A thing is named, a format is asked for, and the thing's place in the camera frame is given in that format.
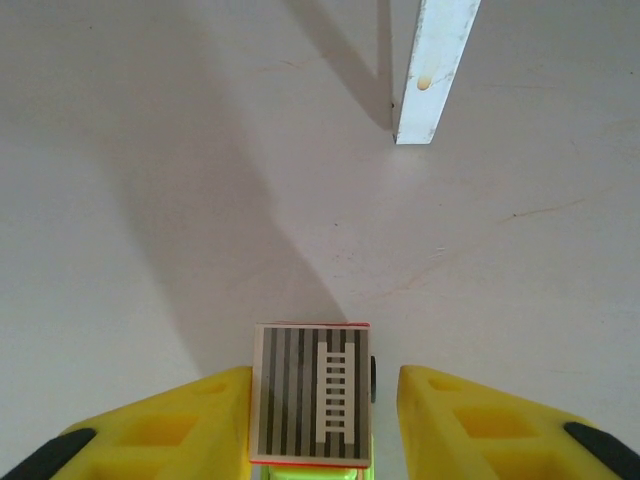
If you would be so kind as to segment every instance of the black stripe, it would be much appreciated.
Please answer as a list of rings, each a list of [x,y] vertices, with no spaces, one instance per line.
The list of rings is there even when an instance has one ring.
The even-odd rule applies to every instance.
[[[295,454],[296,456],[300,456],[300,452],[302,451],[302,392],[304,389],[303,382],[303,372],[304,372],[304,335],[305,330],[303,328],[300,329],[298,333],[298,391],[296,393],[296,446],[295,446]]]
[[[284,365],[282,368],[282,424],[280,430],[280,455],[287,454],[287,427],[289,426],[289,362],[291,349],[291,329],[287,328],[284,331]]]
[[[362,335],[362,330],[355,330],[355,378],[356,378],[356,388],[355,388],[355,398],[354,398],[354,423],[353,427],[355,430],[355,435],[353,437],[353,458],[360,458],[360,339]]]
[[[316,390],[318,385],[318,330],[313,330],[313,354],[311,355],[312,367],[311,367],[311,428],[310,428],[310,443],[309,443],[309,456],[314,457],[316,455]]]
[[[276,330],[271,331],[271,363],[269,365],[269,410],[267,414],[267,455],[273,453],[273,409],[275,408],[275,382],[276,382],[276,348],[278,347],[278,335]]]
[[[340,330],[340,351],[341,352],[345,352],[346,348],[345,348],[345,344],[347,343],[347,331],[346,330]],[[346,447],[344,444],[344,433],[340,434],[340,452],[338,453],[338,455],[340,456],[340,458],[344,458],[346,454]]]

